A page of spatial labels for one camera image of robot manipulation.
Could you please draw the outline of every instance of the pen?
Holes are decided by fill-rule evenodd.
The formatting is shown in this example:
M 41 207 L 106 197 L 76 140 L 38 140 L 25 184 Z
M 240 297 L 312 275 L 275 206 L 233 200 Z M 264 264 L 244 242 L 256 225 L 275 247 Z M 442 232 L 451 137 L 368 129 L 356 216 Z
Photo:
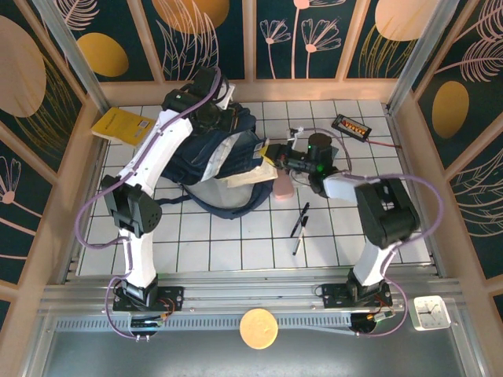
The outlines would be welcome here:
M 300 222 L 302 221 L 302 217 L 306 214 L 307 210 L 309 210 L 309 202 L 306 203 L 302 211 L 300 212 L 299 219 L 296 222 L 296 225 L 293 227 L 292 234 L 290 234 L 290 238 L 293 237 L 294 234 L 296 234 L 297 227 L 299 226 Z
M 299 251 L 300 241 L 302 241 L 302 237 L 304 237 L 304 232 L 306 230 L 306 224 L 307 224 L 307 220 L 308 219 L 309 219 L 309 216 L 305 216 L 302 219 L 301 228 L 300 228 L 300 234 L 299 234 L 299 237 L 297 238 L 296 246 L 293 249 L 293 255 L 297 255 L 297 251 Z

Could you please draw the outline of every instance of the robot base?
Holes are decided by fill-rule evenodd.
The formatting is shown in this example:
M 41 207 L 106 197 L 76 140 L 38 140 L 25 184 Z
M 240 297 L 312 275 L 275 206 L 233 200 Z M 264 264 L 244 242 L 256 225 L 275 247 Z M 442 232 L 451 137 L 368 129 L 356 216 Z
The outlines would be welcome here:
M 321 296 L 325 309 L 378 308 L 381 302 L 387 306 L 393 306 L 390 287 L 384 280 L 373 286 L 364 287 L 354 276 L 353 269 L 349 272 L 345 284 L 323 284 Z
M 171 302 L 174 303 L 175 312 L 182 310 L 183 305 L 183 287 L 157 287 L 156 299 L 153 303 L 147 307 L 142 305 L 137 300 L 128 297 L 123 290 L 123 287 L 118 287 L 115 291 L 115 298 L 113 302 L 114 312 L 165 312 L 166 306 L 164 302 L 169 305 L 169 309 L 172 309 Z

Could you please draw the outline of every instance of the clock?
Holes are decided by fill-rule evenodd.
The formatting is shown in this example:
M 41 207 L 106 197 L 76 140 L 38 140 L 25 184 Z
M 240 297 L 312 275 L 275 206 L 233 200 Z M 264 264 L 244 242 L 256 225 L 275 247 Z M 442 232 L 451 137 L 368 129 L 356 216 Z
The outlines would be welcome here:
M 409 311 L 412 324 L 418 331 L 450 327 L 446 303 L 440 296 L 423 296 L 411 299 Z

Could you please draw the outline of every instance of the yellow notebook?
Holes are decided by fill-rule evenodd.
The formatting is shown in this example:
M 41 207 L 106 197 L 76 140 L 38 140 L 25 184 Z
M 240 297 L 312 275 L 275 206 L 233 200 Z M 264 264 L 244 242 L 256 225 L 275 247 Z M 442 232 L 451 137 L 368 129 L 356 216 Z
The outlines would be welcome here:
M 91 132 L 104 139 L 136 147 L 155 123 L 155 120 L 144 116 L 120 108 L 110 108 L 91 128 Z

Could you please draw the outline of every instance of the metal bracket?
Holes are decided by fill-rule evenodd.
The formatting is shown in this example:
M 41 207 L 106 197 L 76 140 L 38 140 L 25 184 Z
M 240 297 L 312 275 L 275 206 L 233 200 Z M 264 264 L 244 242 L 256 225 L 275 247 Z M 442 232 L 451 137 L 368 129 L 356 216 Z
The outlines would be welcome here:
M 383 290 L 376 294 L 380 300 L 387 306 L 393 306 L 390 288 L 387 284 L 383 286 Z M 340 309 L 340 308 L 379 308 L 381 303 L 378 298 L 361 303 L 354 302 L 353 298 L 347 290 L 346 284 L 323 284 L 321 286 L 321 297 L 325 309 Z
M 116 297 L 113 302 L 114 312 L 165 312 L 166 307 L 160 300 L 164 300 L 167 304 L 171 304 L 170 300 L 175 304 L 174 311 L 179 312 L 183 306 L 184 287 L 158 287 L 157 300 L 150 308 L 142 308 L 135 305 L 128 298 L 121 287 L 116 290 Z

